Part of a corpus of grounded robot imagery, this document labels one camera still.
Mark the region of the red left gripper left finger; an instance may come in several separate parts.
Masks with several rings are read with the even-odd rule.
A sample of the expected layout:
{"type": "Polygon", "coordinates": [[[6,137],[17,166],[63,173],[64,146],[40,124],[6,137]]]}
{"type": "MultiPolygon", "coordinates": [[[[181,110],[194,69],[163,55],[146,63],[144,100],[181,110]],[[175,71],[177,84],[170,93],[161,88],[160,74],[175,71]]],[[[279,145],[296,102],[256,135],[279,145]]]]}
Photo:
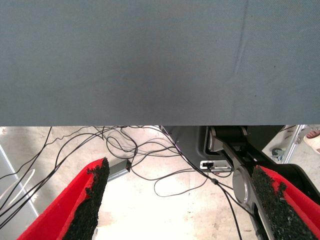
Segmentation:
{"type": "Polygon", "coordinates": [[[86,165],[18,239],[91,240],[109,174],[105,157],[86,165]]]}

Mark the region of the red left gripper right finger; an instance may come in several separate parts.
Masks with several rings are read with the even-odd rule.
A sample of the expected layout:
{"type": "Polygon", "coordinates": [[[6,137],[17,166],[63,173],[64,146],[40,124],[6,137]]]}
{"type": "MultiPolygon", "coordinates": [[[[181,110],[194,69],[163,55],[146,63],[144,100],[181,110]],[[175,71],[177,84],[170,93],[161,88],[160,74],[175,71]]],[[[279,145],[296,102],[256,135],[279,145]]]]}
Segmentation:
{"type": "Polygon", "coordinates": [[[318,240],[320,205],[274,170],[253,169],[252,183],[275,240],[318,240]]]}

